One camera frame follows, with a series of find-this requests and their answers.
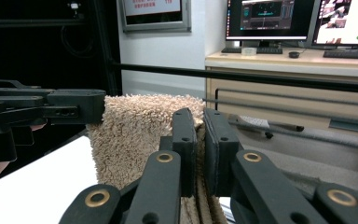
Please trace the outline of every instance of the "monitor screen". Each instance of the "monitor screen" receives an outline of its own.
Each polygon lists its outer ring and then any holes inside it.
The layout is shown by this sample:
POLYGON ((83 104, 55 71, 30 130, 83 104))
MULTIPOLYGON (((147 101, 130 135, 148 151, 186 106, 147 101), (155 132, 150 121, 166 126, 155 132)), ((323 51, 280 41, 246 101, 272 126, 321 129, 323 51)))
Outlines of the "monitor screen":
POLYGON ((358 0, 322 0, 312 44, 358 46, 358 0))
POLYGON ((227 0, 226 40, 305 40, 314 0, 227 0))

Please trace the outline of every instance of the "white wall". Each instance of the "white wall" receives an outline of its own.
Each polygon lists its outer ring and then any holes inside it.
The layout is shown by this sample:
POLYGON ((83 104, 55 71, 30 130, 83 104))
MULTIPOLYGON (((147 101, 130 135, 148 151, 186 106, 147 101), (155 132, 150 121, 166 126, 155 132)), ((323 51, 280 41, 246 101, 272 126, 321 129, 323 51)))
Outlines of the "white wall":
MULTIPOLYGON (((227 0, 192 0, 191 33, 120 32, 121 62, 203 70, 205 56, 224 47, 226 3, 227 0)), ((122 80, 124 94, 205 97, 205 78, 202 77, 122 71, 122 80)))

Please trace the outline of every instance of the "screw hole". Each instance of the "screw hole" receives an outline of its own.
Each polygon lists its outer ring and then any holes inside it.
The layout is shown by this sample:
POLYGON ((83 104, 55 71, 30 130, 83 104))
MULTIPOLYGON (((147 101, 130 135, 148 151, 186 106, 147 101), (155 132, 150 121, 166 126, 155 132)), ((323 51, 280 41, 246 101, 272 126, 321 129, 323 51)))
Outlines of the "screw hole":
POLYGON ((94 194, 91 197, 91 201, 94 203, 97 203, 97 202, 101 201, 102 199, 103 199, 103 194, 101 194, 101 193, 94 194))
POLYGON ((144 224, 157 224, 158 223, 158 215, 155 213, 147 213, 142 218, 142 222, 144 224))
POLYGON ((290 218, 297 224, 309 224, 308 218, 300 213, 292 213, 290 218))
POLYGON ((55 111, 55 113, 59 116, 73 116, 75 114, 75 111, 70 109, 58 109, 55 111))

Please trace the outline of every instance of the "desk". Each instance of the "desk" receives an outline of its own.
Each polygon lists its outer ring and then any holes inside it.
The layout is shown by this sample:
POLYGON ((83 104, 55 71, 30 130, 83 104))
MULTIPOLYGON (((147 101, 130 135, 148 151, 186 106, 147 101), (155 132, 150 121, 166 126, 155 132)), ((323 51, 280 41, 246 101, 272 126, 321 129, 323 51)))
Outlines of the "desk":
MULTIPOLYGON (((235 53, 222 54, 219 51, 206 58, 205 68, 212 71, 248 73, 253 75, 306 77, 358 82, 358 60, 324 58, 324 51, 317 49, 307 49, 300 54, 298 59, 291 59, 288 57, 288 52, 293 50, 301 52, 303 49, 283 49, 283 54, 257 54, 255 56, 243 56, 235 53)), ((358 105, 331 103, 331 101, 358 102, 358 93, 207 78, 207 99, 214 99, 216 89, 262 91, 268 94, 312 97, 327 101, 305 101, 289 99, 287 97, 255 96, 249 93, 222 91, 219 93, 219 100, 240 104, 246 102, 248 105, 275 108, 260 109, 219 104, 219 110, 229 114, 247 115, 270 121, 329 131, 332 131, 330 116, 358 118, 358 105), (304 112, 304 114, 288 113, 284 111, 286 109, 304 112), (319 114, 324 114, 325 117, 313 116, 319 114)), ((214 107, 214 103, 208 103, 207 106, 214 107)), ((341 129, 334 129, 334 131, 358 134, 358 132, 341 129)))
POLYGON ((90 140, 82 136, 0 179, 0 223, 59 223, 75 197, 95 184, 90 140))

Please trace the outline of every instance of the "towel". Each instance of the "towel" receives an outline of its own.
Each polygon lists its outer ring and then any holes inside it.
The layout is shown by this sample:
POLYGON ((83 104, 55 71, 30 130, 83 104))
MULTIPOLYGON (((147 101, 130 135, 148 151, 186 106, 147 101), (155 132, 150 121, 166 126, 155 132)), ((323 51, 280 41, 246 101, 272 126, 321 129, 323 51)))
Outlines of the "towel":
POLYGON ((196 194, 181 198, 183 224, 227 223, 218 198, 208 196, 203 178, 205 103, 191 96, 106 96, 103 122, 87 125, 100 184, 123 189, 142 176, 148 156, 158 150, 161 136, 172 136, 173 112, 188 108, 198 138, 196 194))

